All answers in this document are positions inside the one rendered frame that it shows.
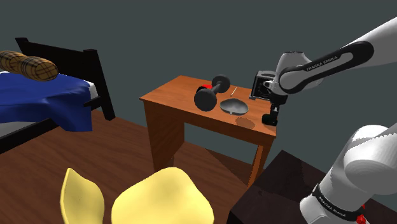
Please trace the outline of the dark robot stand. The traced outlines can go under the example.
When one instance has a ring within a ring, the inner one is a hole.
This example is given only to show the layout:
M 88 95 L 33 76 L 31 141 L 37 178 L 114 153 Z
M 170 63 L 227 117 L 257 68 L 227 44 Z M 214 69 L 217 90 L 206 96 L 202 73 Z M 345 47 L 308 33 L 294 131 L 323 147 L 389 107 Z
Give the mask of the dark robot stand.
M 299 202 L 324 176 L 282 150 L 231 208 L 226 224 L 307 224 Z

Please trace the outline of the yellow chair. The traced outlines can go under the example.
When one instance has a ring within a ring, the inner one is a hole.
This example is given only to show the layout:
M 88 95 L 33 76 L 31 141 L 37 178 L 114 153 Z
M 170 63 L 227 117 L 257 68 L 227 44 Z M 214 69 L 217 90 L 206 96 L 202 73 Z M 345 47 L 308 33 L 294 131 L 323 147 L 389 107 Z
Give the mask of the yellow chair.
M 94 182 L 68 168 L 60 211 L 64 224 L 103 224 L 103 194 Z M 214 224 L 214 213 L 189 175 L 168 167 L 122 192 L 112 205 L 111 224 Z

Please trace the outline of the grey shallow bowl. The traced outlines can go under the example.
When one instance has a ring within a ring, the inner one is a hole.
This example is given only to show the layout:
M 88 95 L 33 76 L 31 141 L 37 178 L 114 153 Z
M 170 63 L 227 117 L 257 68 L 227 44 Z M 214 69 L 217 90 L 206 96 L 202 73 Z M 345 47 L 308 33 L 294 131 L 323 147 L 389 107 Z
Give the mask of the grey shallow bowl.
M 220 102 L 219 106 L 229 115 L 244 115 L 249 111 L 248 105 L 236 98 L 224 100 Z

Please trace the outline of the black bed with blue blanket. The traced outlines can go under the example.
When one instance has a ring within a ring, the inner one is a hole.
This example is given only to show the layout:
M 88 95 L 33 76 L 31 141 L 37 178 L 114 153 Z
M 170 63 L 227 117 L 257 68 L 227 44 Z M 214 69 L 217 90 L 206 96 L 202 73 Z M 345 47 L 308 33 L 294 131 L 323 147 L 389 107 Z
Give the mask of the black bed with blue blanket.
M 0 153 L 58 126 L 92 130 L 91 111 L 115 118 L 97 50 L 70 50 L 16 39 L 0 51 Z

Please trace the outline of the black dumbbell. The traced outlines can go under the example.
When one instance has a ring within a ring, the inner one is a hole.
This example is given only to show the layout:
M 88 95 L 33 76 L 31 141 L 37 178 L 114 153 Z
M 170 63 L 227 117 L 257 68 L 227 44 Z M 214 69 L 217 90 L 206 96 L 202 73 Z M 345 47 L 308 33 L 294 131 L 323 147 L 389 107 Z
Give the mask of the black dumbbell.
M 224 93 L 230 88 L 230 79 L 224 75 L 219 74 L 212 79 L 212 89 L 198 87 L 194 103 L 198 109 L 202 111 L 210 111 L 217 104 L 217 93 Z

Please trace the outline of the brown round coaster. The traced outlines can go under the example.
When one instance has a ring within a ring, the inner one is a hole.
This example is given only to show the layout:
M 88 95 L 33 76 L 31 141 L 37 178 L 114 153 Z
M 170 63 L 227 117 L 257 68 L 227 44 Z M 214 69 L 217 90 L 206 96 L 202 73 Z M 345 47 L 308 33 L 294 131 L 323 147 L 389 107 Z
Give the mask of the brown round coaster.
M 253 129 L 255 127 L 254 122 L 252 122 L 250 119 L 243 118 L 243 117 L 237 117 L 235 119 L 235 123 L 238 126 L 241 126 L 241 127 L 247 128 L 247 129 Z

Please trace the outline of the brown wooden side table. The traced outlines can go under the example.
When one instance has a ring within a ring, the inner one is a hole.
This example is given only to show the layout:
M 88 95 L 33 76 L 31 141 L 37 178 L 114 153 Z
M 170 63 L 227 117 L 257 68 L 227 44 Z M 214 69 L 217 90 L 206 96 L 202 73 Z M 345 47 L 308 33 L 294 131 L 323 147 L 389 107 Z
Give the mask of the brown wooden side table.
M 249 111 L 242 115 L 227 115 L 219 106 L 210 112 L 199 110 L 194 101 L 196 89 L 208 84 L 207 80 L 178 76 L 142 96 L 155 171 L 167 167 L 169 161 L 185 141 L 185 123 L 234 137 L 258 146 L 252 163 L 248 186 L 262 173 L 270 148 L 276 138 L 276 128 L 261 122 L 263 114 L 270 111 L 270 103 L 249 99 L 250 89 L 237 87 L 233 97 L 244 101 Z M 218 94 L 219 101 L 226 100 L 232 89 Z M 238 126 L 237 117 L 250 119 L 253 129 Z

